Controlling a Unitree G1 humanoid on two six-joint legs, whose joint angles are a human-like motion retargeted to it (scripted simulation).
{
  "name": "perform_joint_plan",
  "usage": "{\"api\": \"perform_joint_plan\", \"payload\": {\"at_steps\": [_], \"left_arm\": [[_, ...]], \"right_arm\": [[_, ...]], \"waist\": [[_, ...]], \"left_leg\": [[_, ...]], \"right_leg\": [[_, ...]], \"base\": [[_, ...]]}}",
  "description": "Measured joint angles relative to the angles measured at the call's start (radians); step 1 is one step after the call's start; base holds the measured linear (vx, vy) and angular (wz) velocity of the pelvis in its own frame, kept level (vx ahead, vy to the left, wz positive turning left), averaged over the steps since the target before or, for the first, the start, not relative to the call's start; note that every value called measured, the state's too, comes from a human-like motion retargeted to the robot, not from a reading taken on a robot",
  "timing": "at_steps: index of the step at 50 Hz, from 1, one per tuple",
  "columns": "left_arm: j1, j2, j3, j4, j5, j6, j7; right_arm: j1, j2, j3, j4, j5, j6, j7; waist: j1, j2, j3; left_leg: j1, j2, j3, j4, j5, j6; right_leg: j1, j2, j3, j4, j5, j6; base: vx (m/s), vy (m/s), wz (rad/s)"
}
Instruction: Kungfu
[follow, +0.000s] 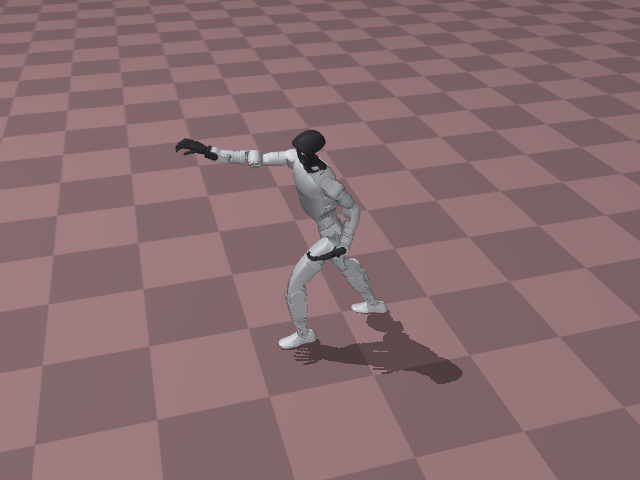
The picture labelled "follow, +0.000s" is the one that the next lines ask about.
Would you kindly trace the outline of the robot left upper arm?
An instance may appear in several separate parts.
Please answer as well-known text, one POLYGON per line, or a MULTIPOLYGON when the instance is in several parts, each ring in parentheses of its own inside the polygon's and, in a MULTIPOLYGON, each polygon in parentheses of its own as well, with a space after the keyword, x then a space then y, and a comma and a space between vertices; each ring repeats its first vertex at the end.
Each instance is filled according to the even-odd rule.
POLYGON ((334 200, 342 207, 343 216, 351 219, 353 209, 359 208, 359 206, 346 192, 345 187, 339 181, 326 177, 322 181, 320 188, 328 198, 334 200))

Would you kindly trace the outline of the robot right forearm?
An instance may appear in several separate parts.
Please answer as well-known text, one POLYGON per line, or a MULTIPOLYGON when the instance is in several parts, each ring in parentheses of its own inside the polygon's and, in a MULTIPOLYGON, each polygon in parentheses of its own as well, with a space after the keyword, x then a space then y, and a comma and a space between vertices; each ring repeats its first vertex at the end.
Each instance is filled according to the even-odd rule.
POLYGON ((212 147, 210 151, 218 155, 218 159, 215 161, 209 159, 213 162, 218 161, 221 163, 231 163, 231 164, 234 163, 234 164, 244 165, 247 159, 247 153, 250 151, 257 151, 257 150, 233 151, 233 150, 221 150, 217 147, 212 147))

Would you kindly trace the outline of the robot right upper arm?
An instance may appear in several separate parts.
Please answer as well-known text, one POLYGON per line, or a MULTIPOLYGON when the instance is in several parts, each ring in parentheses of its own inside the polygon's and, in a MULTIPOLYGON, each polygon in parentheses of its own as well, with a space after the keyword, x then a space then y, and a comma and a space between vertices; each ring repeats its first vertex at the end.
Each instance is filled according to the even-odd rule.
MULTIPOLYGON (((301 153, 303 154, 303 153, 301 153)), ((298 159, 297 150, 289 149, 287 151, 269 152, 262 154, 259 151, 250 151, 247 153, 247 164, 253 169, 261 166, 288 166, 293 169, 294 162, 298 159)))

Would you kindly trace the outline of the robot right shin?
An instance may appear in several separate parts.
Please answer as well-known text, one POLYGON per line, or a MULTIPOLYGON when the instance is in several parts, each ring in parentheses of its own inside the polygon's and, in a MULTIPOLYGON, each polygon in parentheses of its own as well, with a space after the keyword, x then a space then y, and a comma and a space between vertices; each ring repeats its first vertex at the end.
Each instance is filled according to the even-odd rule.
MULTIPOLYGON (((348 260, 356 260, 354 258, 350 258, 348 260)), ((359 262, 359 261, 358 261, 359 262)), ((359 262, 360 263, 360 262, 359 262)), ((342 272, 343 273, 343 272, 342 272)), ((350 285, 358 292, 361 293, 361 296, 372 306, 377 306, 377 298, 374 295, 371 289, 371 282, 368 280, 368 276, 363 268, 361 268, 361 273, 356 278, 348 278, 343 273, 344 277, 350 283, 350 285), (368 300, 372 303, 370 303, 368 300), (376 304, 376 305, 375 305, 376 304)))

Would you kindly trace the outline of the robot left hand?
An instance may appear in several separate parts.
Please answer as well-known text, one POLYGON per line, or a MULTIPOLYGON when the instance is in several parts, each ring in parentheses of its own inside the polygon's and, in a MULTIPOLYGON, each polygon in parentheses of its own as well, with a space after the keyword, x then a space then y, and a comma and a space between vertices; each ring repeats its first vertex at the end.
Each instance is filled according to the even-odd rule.
POLYGON ((340 257, 340 255, 345 254, 345 253, 346 253, 346 251, 347 251, 345 247, 340 247, 340 248, 337 248, 337 249, 336 249, 336 247, 338 247, 338 246, 335 246, 335 247, 334 247, 334 250, 332 250, 331 252, 329 252, 329 253, 327 253, 327 254, 324 254, 324 255, 320 255, 320 256, 315 256, 315 257, 310 256, 310 255, 309 255, 309 254, 310 254, 310 251, 308 251, 308 253, 306 253, 306 254, 307 254, 307 257, 308 257, 310 260, 312 260, 312 261, 319 261, 319 260, 328 260, 328 259, 331 259, 331 258, 333 258, 333 257, 338 257, 338 258, 339 258, 339 257, 340 257))

